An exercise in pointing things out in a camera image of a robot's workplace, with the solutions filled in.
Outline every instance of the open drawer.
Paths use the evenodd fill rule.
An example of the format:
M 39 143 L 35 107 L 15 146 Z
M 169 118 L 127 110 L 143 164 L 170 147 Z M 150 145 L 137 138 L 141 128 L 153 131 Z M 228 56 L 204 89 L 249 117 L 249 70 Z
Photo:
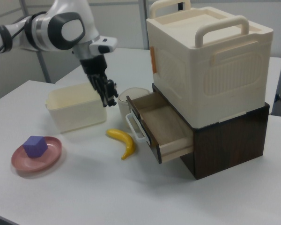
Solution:
M 131 100 L 131 114 L 159 163 L 180 157 L 196 179 L 263 155 L 269 105 L 221 123 L 191 127 L 153 84 L 153 93 Z
M 127 101 L 159 163 L 193 152 L 193 131 L 158 92 Z

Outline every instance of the pink plate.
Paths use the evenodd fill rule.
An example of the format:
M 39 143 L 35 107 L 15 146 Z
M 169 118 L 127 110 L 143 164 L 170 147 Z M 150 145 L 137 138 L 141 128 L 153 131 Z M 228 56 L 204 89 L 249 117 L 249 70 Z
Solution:
M 61 155 L 61 142 L 55 137 L 44 138 L 48 149 L 41 157 L 29 158 L 22 145 L 13 153 L 11 163 L 15 169 L 25 172 L 34 172 L 42 170 L 56 162 Z

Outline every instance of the cream plastic bin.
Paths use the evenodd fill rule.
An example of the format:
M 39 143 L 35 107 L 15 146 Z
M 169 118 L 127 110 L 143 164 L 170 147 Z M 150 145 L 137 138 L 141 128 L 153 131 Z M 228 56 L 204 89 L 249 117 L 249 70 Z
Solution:
M 46 107 L 61 133 L 106 121 L 106 108 L 91 84 L 53 90 Z
M 193 128 L 264 106 L 272 29 L 188 0 L 154 2 L 147 28 L 154 84 Z

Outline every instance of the white drawer handle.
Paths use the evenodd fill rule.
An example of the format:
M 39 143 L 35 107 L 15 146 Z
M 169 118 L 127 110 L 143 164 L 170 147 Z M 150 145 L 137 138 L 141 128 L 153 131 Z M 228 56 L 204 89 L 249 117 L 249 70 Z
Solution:
M 135 120 L 137 126 L 139 127 L 140 131 L 142 132 L 143 137 L 139 137 L 139 136 L 137 135 L 137 133 L 135 132 L 135 130 L 134 130 L 134 128 L 133 128 L 133 126 L 132 126 L 132 124 L 131 124 L 131 122 L 130 122 L 130 119 L 131 119 L 131 118 L 133 118 L 133 119 Z M 136 116 L 135 116 L 135 114 L 134 114 L 134 112 L 133 112 L 132 110 L 131 110 L 131 113 L 130 113 L 130 114 L 127 114 L 127 115 L 126 115 L 126 121 L 127 121 L 128 125 L 129 125 L 129 127 L 130 127 L 130 129 L 131 129 L 131 131 L 132 131 L 132 133 L 133 133 L 133 135 L 134 135 L 134 137 L 135 137 L 135 139 L 136 139 L 138 142 L 140 142 L 140 143 L 147 142 L 149 145 L 151 144 L 151 143 L 150 143 L 150 140 L 149 140 L 149 138 L 148 138 L 148 136 L 147 136 L 147 134 L 146 134 L 146 132 L 145 132 L 144 129 L 142 128 L 140 122 L 138 121 L 138 119 L 136 118 Z
M 196 33 L 195 43 L 196 48 L 201 48 L 203 45 L 203 37 L 209 32 L 224 29 L 227 27 L 233 27 L 237 25 L 242 25 L 241 34 L 246 35 L 249 33 L 249 21 L 242 15 L 237 15 L 231 18 L 221 19 L 217 22 L 206 24 L 201 26 Z

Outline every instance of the yellow banana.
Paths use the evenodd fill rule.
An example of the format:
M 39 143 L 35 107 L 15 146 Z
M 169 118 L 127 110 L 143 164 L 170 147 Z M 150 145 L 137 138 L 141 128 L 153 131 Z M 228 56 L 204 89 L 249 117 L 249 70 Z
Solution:
M 135 144 L 132 137 L 124 131 L 118 129 L 108 129 L 107 135 L 117 140 L 123 141 L 126 144 L 126 151 L 122 155 L 121 159 L 124 160 L 128 156 L 132 155 L 135 151 Z

